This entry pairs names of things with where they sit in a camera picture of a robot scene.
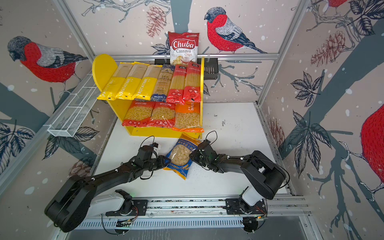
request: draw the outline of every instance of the yellow display rack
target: yellow display rack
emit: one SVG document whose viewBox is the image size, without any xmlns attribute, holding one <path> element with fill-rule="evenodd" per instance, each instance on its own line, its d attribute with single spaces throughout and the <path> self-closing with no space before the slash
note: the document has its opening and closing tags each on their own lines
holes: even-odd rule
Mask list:
<svg viewBox="0 0 384 240">
<path fill-rule="evenodd" d="M 108 54 L 101 54 L 93 60 L 92 64 L 92 74 L 96 86 L 102 92 L 103 88 L 112 77 L 113 73 L 116 71 L 118 65 L 115 60 Z M 201 88 L 200 92 L 203 93 L 204 87 L 204 57 L 201 60 Z M 131 104 L 131 100 L 116 99 L 113 101 L 107 101 L 119 120 L 123 122 L 128 108 Z M 203 125 L 203 96 L 201 97 L 200 103 L 200 126 Z M 170 128 L 161 128 L 161 127 L 127 127 L 125 129 L 131 136 L 155 136 L 155 137 L 175 137 L 179 138 L 182 132 L 172 130 Z M 201 133 L 186 132 L 186 134 L 193 138 L 201 138 Z"/>
</svg>

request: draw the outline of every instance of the spaghetti package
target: spaghetti package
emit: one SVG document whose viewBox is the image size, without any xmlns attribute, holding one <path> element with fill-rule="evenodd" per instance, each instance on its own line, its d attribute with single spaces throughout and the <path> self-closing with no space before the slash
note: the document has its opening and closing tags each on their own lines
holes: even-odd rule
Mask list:
<svg viewBox="0 0 384 240">
<path fill-rule="evenodd" d="M 186 75 L 187 67 L 182 65 L 175 66 L 175 73 L 173 74 L 172 81 L 170 83 L 170 89 L 167 96 L 167 103 L 184 104 L 183 91 Z"/>
<path fill-rule="evenodd" d="M 192 160 L 189 158 L 189 154 L 193 152 L 199 145 L 200 141 L 193 139 L 186 134 L 182 134 L 175 146 L 166 155 L 171 162 L 164 168 L 164 170 L 173 170 L 184 180 L 187 177 L 189 167 L 192 164 Z"/>
<path fill-rule="evenodd" d="M 147 127 L 172 128 L 175 125 L 175 104 L 157 102 Z"/>
<path fill-rule="evenodd" d="M 201 65 L 193 62 L 188 63 L 187 76 L 185 77 L 184 101 L 201 102 L 200 92 Z"/>
<path fill-rule="evenodd" d="M 132 101 L 122 125 L 146 127 L 151 117 L 154 105 L 154 102 Z"/>
<path fill-rule="evenodd" d="M 97 97 L 99 100 L 115 100 L 117 92 L 133 67 L 133 63 L 120 63 L 103 91 Z"/>
<path fill-rule="evenodd" d="M 170 63 L 187 66 L 188 62 L 197 61 L 199 33 L 168 32 L 170 46 Z"/>
<path fill-rule="evenodd" d="M 144 77 L 148 65 L 149 64 L 146 63 L 135 62 L 115 98 L 133 100 L 133 95 L 141 79 Z"/>
<path fill-rule="evenodd" d="M 164 64 L 161 68 L 160 75 L 157 79 L 155 89 L 151 97 L 151 101 L 165 102 L 169 91 L 170 82 L 172 81 L 174 65 Z"/>
<path fill-rule="evenodd" d="M 200 126 L 200 103 L 186 102 L 176 104 L 175 126 L 172 128 L 181 132 L 204 132 Z"/>
<path fill-rule="evenodd" d="M 144 74 L 143 79 L 140 81 L 133 98 L 150 100 L 157 78 L 161 71 L 161 65 L 149 65 Z"/>
</svg>

